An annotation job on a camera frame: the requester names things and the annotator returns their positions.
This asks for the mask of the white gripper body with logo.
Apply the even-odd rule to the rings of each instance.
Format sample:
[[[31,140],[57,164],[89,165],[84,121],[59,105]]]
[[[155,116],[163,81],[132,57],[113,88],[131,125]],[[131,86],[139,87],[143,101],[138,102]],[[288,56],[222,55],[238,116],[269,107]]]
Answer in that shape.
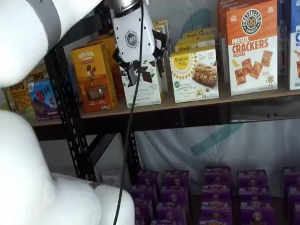
[[[153,23],[145,5],[113,19],[113,27],[120,57],[133,62],[151,56],[155,50]]]

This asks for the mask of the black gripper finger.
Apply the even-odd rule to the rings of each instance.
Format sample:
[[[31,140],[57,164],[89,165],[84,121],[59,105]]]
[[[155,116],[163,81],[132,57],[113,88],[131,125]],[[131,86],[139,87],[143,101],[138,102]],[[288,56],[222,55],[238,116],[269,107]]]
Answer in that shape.
[[[167,35],[162,32],[158,32],[156,30],[152,30],[152,31],[153,31],[153,37],[155,40],[155,49],[153,52],[153,56],[157,60],[158,72],[159,72],[160,77],[162,77],[162,74],[165,72],[165,69],[164,69],[163,63],[162,63],[162,59],[163,59],[163,55],[165,53]]]
[[[118,65],[124,70],[124,73],[127,75],[129,79],[129,87],[134,86],[138,80],[137,75],[135,74],[135,70],[138,69],[138,63],[141,60],[141,50],[139,52],[138,60],[134,60],[132,62],[125,62],[120,56],[119,48],[116,48],[113,53],[114,60],[118,63]]]

